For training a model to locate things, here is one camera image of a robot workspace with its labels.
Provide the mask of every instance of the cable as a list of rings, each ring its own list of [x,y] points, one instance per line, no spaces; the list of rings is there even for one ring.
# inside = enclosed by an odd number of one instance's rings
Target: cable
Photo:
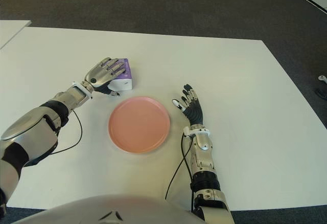
[[[51,153],[50,155],[53,155],[53,154],[57,154],[57,153],[60,153],[60,152],[66,151],[66,150],[68,150],[68,149],[73,148],[73,147],[76,146],[78,143],[80,143],[80,141],[81,141],[81,139],[82,139],[82,136],[83,136],[83,128],[82,128],[81,121],[80,121],[79,117],[77,116],[77,114],[76,114],[76,112],[75,112],[74,110],[73,110],[73,113],[75,114],[75,116],[76,116],[76,118],[77,118],[77,120],[78,120],[78,122],[79,122],[79,124],[80,124],[80,127],[81,127],[81,136],[80,136],[78,142],[77,142],[75,145],[73,145],[73,146],[70,146],[70,147],[68,147],[68,148],[66,148],[66,149],[63,149],[63,150],[60,150],[60,151],[53,152],[53,153]]]
[[[185,162],[185,164],[186,164],[186,167],[187,167],[187,169],[188,169],[188,172],[189,172],[189,176],[190,176],[190,179],[191,179],[191,183],[193,182],[193,178],[192,178],[192,173],[191,173],[191,171],[190,171],[190,168],[189,168],[189,164],[188,164],[188,162],[186,161],[186,155],[184,155],[184,149],[183,149],[183,136],[184,136],[184,133],[183,133],[183,135],[182,135],[182,140],[181,140],[181,143],[180,143],[180,149],[181,149],[181,151],[182,151],[182,155],[183,155],[183,160],[184,160],[184,162]],[[192,146],[192,143],[193,143],[193,137],[191,137],[191,142],[190,142],[190,147]],[[191,212],[193,213],[193,197],[194,197],[194,192],[193,192],[193,190],[192,190],[192,195],[191,195]]]
[[[175,178],[175,176],[176,176],[177,171],[179,170],[181,164],[183,163],[183,161],[185,161],[185,163],[186,163],[186,167],[187,167],[187,169],[188,169],[188,172],[189,172],[189,175],[190,175],[190,178],[191,178],[191,182],[192,182],[192,174],[191,174],[191,171],[190,171],[189,165],[188,165],[188,163],[187,163],[185,157],[187,156],[187,154],[188,154],[189,151],[191,150],[191,146],[192,146],[193,138],[191,138],[190,146],[189,146],[189,149],[187,150],[186,154],[184,154],[184,150],[183,150],[183,138],[184,138],[184,133],[182,134],[182,138],[181,138],[181,140],[180,140],[183,159],[180,161],[180,163],[179,163],[177,169],[175,170],[175,173],[174,173],[172,179],[171,179],[170,182],[169,182],[169,185],[168,185],[168,188],[167,188],[167,191],[166,191],[166,195],[165,195],[165,200],[167,199],[167,195],[168,195],[168,192],[169,192],[170,186],[171,186],[171,184],[172,184],[172,182],[173,182],[173,180],[174,180],[174,178]],[[192,191],[192,199],[191,199],[191,201],[192,201],[192,206],[191,206],[191,211],[193,211],[193,196],[194,196],[194,193],[193,193],[193,191]]]

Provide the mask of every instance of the silver arm segment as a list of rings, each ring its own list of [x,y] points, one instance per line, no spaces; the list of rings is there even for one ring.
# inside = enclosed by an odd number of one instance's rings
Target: silver arm segment
[[[213,144],[209,131],[202,124],[191,126],[188,136],[193,137],[191,146],[191,172],[194,191],[194,213],[206,223],[234,223],[224,193],[220,190],[213,158]]]
[[[110,94],[108,84],[125,69],[118,59],[105,58],[89,71],[81,83],[34,108],[14,124],[0,139],[0,214],[15,190],[22,167],[37,164],[55,150],[58,134],[69,114],[92,98],[92,92]]]

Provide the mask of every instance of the white table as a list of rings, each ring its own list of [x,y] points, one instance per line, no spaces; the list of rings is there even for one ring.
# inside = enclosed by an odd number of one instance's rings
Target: white table
[[[29,20],[0,20],[0,49],[30,23]]]
[[[202,104],[231,210],[327,203],[327,130],[259,40],[24,28],[1,50],[0,131],[83,80],[107,56],[129,59],[134,89],[120,97],[95,93],[78,108],[81,143],[24,168],[9,206],[47,209],[101,194],[164,198],[188,124],[171,100],[180,97],[185,83]],[[171,118],[167,140],[148,154],[123,152],[108,136],[110,113],[133,96],[153,97]],[[59,149],[74,144],[79,134],[72,115]],[[190,199],[183,166],[169,201],[189,208]]]

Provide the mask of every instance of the floor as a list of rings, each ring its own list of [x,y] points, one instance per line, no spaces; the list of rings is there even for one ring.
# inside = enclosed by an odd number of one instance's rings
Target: floor
[[[327,127],[327,101],[314,93],[327,92],[317,79],[327,76],[327,15],[304,0],[1,0],[0,10],[34,27],[260,39]],[[326,207],[236,213],[236,223],[259,223],[254,213],[265,223],[327,218]]]

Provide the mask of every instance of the robotic arm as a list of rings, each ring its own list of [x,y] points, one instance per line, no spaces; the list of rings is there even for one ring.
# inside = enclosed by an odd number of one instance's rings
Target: robotic arm
[[[81,106],[92,92],[119,95],[108,84],[125,71],[118,59],[105,58],[93,67],[81,83],[73,83],[65,92],[26,113],[11,125],[0,139],[0,211],[5,214],[6,203],[15,190],[22,167],[37,164],[58,145],[61,127],[69,114]]]
[[[184,86],[184,104],[172,100],[190,121],[184,128],[184,136],[193,138],[191,145],[191,190],[194,196],[193,213],[206,223],[234,223],[215,170],[210,132],[203,126],[203,114],[199,99],[188,84]]]
[[[10,126],[0,139],[0,217],[15,190],[22,167],[35,165],[57,147],[61,127],[69,114],[92,98],[94,91],[119,95],[108,84],[123,73],[118,59],[100,61],[81,83],[73,83],[65,92],[37,107]],[[195,91],[188,84],[182,97],[173,103],[190,121],[184,135],[192,138],[191,189],[195,193],[193,214],[169,206],[167,202],[140,197],[97,196],[82,199],[28,217],[19,223],[234,223],[223,192],[220,190],[211,151],[209,130],[203,126],[202,109]]]

